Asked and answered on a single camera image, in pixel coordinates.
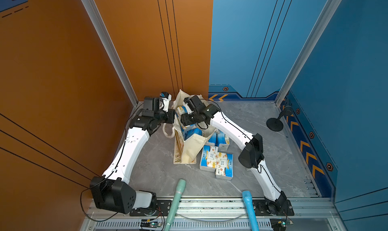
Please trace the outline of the blue white tissue pack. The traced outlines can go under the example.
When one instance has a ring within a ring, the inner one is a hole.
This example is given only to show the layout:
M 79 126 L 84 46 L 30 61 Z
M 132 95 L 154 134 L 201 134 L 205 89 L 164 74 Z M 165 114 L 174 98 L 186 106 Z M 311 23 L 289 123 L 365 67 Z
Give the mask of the blue white tissue pack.
M 199 129 L 199 128 L 193 128 L 190 131 L 188 131 L 187 139 L 190 138 L 193 135 L 203 136 L 203 131 L 201 129 Z

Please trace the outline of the blue cartoon tissue pack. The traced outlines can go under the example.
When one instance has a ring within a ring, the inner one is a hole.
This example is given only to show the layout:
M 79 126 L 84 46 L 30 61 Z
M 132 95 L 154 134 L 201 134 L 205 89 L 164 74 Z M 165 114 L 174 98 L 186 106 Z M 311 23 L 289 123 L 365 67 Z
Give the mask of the blue cartoon tissue pack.
M 187 139 L 187 136 L 188 136 L 188 131 L 190 131 L 191 129 L 195 128 L 196 125 L 193 124 L 193 125 L 188 125 L 188 126 L 183 126 L 182 124 L 180 124 L 180 128 L 181 128 L 181 132 L 182 132 L 182 136 L 183 136 L 183 139 L 186 140 Z

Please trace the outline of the cream floral canvas bag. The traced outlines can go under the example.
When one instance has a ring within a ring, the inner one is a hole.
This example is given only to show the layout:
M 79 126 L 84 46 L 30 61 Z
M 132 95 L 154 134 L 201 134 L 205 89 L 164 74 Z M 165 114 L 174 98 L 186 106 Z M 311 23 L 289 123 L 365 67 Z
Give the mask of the cream floral canvas bag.
M 180 120 L 183 114 L 190 113 L 191 110 L 184 103 L 184 99 L 190 97 L 189 94 L 180 90 L 172 104 L 172 109 L 176 111 L 172 124 L 163 124 L 164 135 L 169 139 L 174 139 L 174 164 L 195 164 L 197 155 L 204 145 L 216 132 L 216 128 L 205 123 L 184 126 Z

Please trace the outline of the row tissue pack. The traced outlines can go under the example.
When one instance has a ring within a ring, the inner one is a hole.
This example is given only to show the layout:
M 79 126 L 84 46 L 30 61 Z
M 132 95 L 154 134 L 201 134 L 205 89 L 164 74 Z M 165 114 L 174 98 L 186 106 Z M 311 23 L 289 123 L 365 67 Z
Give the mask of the row tissue pack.
M 183 114 L 186 114 L 188 111 L 187 111 L 187 109 L 186 109 L 186 107 L 185 106 L 179 106 L 179 107 L 177 107 L 177 109 L 176 109 L 176 114 L 180 117 L 180 116 L 182 116 Z
M 209 138 L 207 145 L 217 146 L 217 133 L 216 132 Z
M 230 145 L 229 137 L 220 131 L 217 133 L 216 145 L 218 147 L 219 152 L 226 152 Z

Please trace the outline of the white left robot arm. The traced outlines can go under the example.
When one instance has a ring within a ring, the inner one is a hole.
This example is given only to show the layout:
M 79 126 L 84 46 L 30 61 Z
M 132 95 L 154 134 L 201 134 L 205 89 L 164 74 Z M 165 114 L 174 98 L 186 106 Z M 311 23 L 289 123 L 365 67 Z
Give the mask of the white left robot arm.
M 122 147 L 101 177 L 95 176 L 90 190 L 96 208 L 129 214 L 139 209 L 152 215 L 157 209 L 156 194 L 149 191 L 135 191 L 130 185 L 130 176 L 137 158 L 149 140 L 162 124 L 172 124 L 175 111 L 170 109 L 171 95 L 162 92 L 158 98 L 146 97 L 142 109 L 129 120 L 126 138 Z

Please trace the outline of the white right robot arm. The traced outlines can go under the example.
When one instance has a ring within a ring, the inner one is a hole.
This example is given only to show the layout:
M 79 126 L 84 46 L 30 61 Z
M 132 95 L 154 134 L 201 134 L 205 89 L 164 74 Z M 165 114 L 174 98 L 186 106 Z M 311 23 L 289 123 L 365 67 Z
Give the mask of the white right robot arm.
M 278 186 L 268 170 L 260 134 L 252 134 L 224 115 L 217 103 L 205 104 L 197 95 L 186 97 L 184 105 L 189 108 L 180 122 L 184 126 L 205 123 L 226 134 L 241 150 L 238 161 L 250 169 L 261 186 L 267 210 L 271 215 L 287 215 L 292 209 L 284 191 Z

